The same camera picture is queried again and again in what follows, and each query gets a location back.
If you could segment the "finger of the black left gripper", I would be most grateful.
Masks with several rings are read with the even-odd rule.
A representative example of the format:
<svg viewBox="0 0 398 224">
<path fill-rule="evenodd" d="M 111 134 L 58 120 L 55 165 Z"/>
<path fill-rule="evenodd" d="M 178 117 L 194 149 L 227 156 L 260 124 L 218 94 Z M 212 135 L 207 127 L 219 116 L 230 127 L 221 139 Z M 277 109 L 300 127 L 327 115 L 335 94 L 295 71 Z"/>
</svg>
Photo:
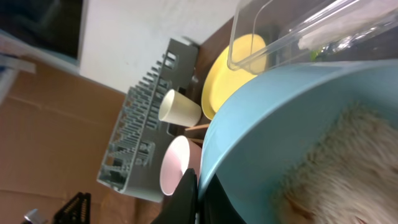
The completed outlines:
<svg viewBox="0 0 398 224">
<path fill-rule="evenodd" d="M 78 192 L 54 216 L 52 224 L 90 224 L 91 194 Z"/>
</svg>

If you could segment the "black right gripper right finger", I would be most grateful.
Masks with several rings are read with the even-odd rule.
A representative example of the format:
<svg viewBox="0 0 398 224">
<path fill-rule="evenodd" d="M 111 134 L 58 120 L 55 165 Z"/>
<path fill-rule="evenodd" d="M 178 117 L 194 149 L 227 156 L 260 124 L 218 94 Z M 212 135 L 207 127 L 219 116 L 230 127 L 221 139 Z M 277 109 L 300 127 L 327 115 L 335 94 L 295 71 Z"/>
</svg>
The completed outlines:
<svg viewBox="0 0 398 224">
<path fill-rule="evenodd" d="M 232 206 L 216 175 L 213 176 L 201 201 L 201 222 L 204 224 L 246 224 Z"/>
</svg>

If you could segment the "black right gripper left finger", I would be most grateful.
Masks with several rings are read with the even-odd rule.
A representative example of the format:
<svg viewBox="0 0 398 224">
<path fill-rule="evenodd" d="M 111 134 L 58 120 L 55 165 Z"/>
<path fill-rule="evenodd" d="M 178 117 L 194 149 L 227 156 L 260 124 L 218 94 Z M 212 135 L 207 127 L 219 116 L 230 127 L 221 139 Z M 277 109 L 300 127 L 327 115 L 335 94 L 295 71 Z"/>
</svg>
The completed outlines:
<svg viewBox="0 0 398 224">
<path fill-rule="evenodd" d="M 198 201 L 197 175 L 189 168 L 171 196 L 167 206 L 152 224 L 195 224 Z"/>
</svg>

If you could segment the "light blue plastic bowl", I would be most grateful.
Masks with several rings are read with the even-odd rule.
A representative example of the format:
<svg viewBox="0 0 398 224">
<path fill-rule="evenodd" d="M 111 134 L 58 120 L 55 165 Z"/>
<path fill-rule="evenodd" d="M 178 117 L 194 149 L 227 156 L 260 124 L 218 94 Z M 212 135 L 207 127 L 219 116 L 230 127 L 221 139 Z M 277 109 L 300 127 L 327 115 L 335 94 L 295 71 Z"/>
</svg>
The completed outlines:
<svg viewBox="0 0 398 224">
<path fill-rule="evenodd" d="M 298 63 L 253 78 L 218 110 L 203 143 L 198 195 L 217 177 L 247 223 L 275 223 L 271 194 L 351 103 L 397 124 L 397 60 Z"/>
</svg>

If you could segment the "cream plastic cup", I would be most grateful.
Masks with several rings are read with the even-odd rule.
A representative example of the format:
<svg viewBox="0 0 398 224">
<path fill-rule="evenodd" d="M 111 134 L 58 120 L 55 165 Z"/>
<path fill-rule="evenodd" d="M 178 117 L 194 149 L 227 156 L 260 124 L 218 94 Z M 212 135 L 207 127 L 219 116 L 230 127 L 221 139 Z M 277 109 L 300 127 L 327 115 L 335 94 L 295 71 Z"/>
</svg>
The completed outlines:
<svg viewBox="0 0 398 224">
<path fill-rule="evenodd" d="M 158 118 L 166 123 L 193 127 L 201 119 L 201 107 L 176 90 L 169 90 L 160 104 Z"/>
</svg>

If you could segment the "pile of white rice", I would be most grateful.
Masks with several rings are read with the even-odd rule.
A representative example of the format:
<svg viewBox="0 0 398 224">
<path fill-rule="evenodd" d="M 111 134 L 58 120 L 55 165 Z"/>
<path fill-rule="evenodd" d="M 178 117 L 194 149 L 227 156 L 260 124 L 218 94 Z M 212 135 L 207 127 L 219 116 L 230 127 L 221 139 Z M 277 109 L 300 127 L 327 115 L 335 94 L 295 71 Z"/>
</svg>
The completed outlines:
<svg viewBox="0 0 398 224">
<path fill-rule="evenodd" d="M 284 175 L 274 205 L 278 223 L 397 223 L 397 130 L 348 107 Z"/>
</svg>

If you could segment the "white paper napkin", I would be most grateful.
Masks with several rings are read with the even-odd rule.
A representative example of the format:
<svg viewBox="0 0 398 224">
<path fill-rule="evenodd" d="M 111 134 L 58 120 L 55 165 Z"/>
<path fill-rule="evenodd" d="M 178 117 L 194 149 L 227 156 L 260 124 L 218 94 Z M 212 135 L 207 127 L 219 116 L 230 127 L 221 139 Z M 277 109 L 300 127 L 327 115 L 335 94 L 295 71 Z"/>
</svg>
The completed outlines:
<svg viewBox="0 0 398 224">
<path fill-rule="evenodd" d="M 397 9 L 397 0 L 358 1 L 341 15 L 333 16 L 323 22 L 319 28 L 305 34 L 298 41 L 298 47 L 300 50 L 315 50 L 339 37 L 353 34 L 365 24 L 374 22 L 395 9 Z"/>
</svg>

